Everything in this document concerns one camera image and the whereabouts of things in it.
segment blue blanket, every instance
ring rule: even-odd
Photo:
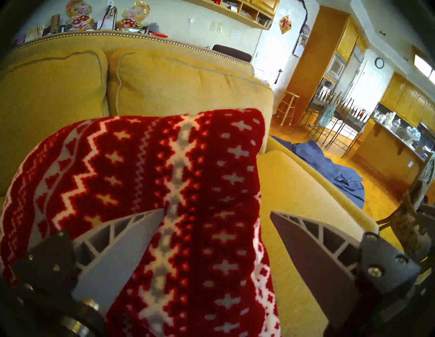
[[[292,144],[275,136],[272,138],[306,161],[359,208],[363,208],[365,201],[364,186],[361,183],[363,179],[354,169],[334,164],[331,159],[325,157],[321,148],[313,140],[308,143]]]

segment shelf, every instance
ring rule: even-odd
[[[254,20],[251,20],[248,17],[245,17],[245,16],[243,16],[237,12],[234,12],[232,10],[229,10],[227,7],[224,7],[222,5],[217,5],[211,0],[183,0],[183,1],[193,3],[195,5],[198,5],[198,6],[210,9],[210,10],[214,10],[215,12],[221,13],[221,14],[228,16],[234,20],[242,22],[245,25],[248,25],[252,28],[258,28],[258,29],[263,29],[263,30],[270,29],[270,27],[266,28],[264,25],[255,22],[255,19],[260,14],[261,14],[260,16],[262,16],[262,17],[268,17],[271,20],[273,19],[273,16],[271,16],[270,14],[265,14],[265,12],[263,10],[260,10],[256,6],[248,3],[247,1],[243,1],[243,0],[232,0],[232,2],[236,2],[239,4],[239,6],[238,6],[239,12],[241,9],[244,9],[249,14],[254,15],[255,16]]]

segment window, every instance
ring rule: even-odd
[[[414,65],[423,73],[423,75],[429,77],[430,81],[435,84],[435,69],[432,69],[424,59],[415,55]]]
[[[422,59],[420,56],[416,55],[414,60],[414,65],[426,76],[429,77],[432,72],[432,67]]]

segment yellow sofa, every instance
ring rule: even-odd
[[[0,73],[0,197],[26,154],[70,123],[255,107],[266,122],[258,156],[261,231],[283,336],[319,336],[327,320],[270,220],[272,210],[333,224],[360,239],[377,224],[271,137],[274,95],[249,63],[176,41],[121,32],[62,33],[12,51]]]

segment cartoon doll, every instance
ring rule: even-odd
[[[126,8],[122,11],[122,17],[124,19],[116,22],[118,30],[123,28],[142,28],[144,26],[141,23],[147,18],[150,13],[150,7],[142,1],[136,1],[132,7]]]
[[[77,31],[92,29],[95,20],[89,16],[92,12],[92,7],[88,4],[72,0],[67,4],[65,12],[69,17],[68,23],[73,26],[71,30]]]

